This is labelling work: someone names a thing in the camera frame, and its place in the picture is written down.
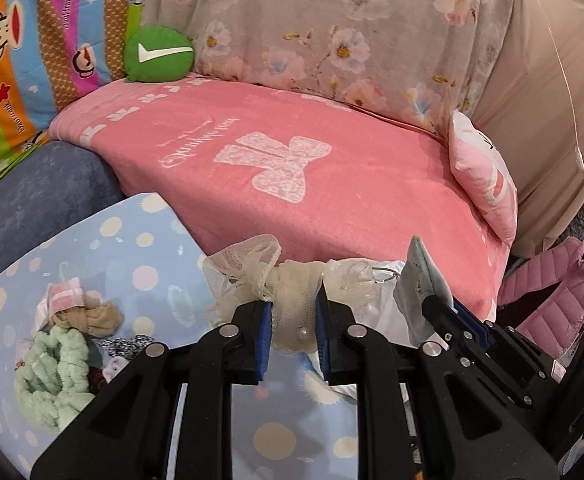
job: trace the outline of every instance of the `white bow pattern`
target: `white bow pattern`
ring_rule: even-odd
[[[228,144],[214,162],[265,169],[252,179],[254,188],[293,204],[305,197],[307,164],[331,152],[331,146],[319,140],[292,137],[288,147],[262,132],[252,132],[235,142],[242,146]]]

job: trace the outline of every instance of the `gray cloth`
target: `gray cloth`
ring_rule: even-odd
[[[452,308],[454,300],[448,284],[432,261],[420,237],[412,237],[408,259],[394,288],[394,300],[408,324],[409,342],[419,347],[433,334],[434,328],[423,317],[421,305],[428,296],[438,296]]]
[[[123,200],[95,153],[50,142],[0,181],[0,273],[68,227]]]

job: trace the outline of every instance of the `floral blanket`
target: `floral blanket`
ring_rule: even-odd
[[[198,73],[347,102],[445,135],[471,115],[514,0],[144,0]]]

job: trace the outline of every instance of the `light blue polka dot blanket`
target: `light blue polka dot blanket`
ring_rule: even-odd
[[[144,333],[175,348],[211,328],[203,317],[214,303],[204,257],[159,195],[140,194],[63,231],[0,274],[0,448],[26,478],[56,437],[27,424],[13,387],[16,349],[31,338],[47,285],[78,276],[86,294],[121,310],[124,323],[113,337]],[[273,351],[258,387],[233,387],[234,478],[355,479],[356,420],[353,401],[326,386],[306,355]]]

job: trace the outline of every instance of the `striped blanket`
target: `striped blanket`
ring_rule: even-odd
[[[0,0],[0,177],[56,114],[123,76],[142,0]]]

